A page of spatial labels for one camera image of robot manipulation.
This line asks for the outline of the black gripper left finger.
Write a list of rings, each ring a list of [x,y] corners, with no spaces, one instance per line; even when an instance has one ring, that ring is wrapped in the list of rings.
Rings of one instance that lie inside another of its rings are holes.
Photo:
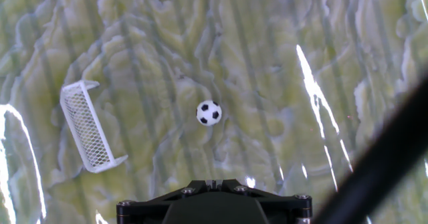
[[[163,220],[172,204],[197,194],[212,191],[214,180],[191,181],[186,187],[161,195],[149,201],[123,200],[116,204],[116,223],[143,223],[147,218]]]

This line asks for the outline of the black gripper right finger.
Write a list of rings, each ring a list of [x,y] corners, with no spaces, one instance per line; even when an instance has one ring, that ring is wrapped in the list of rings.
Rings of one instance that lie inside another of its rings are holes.
[[[214,180],[215,211],[232,223],[309,223],[313,217],[308,194],[280,196],[241,184],[236,179]]]

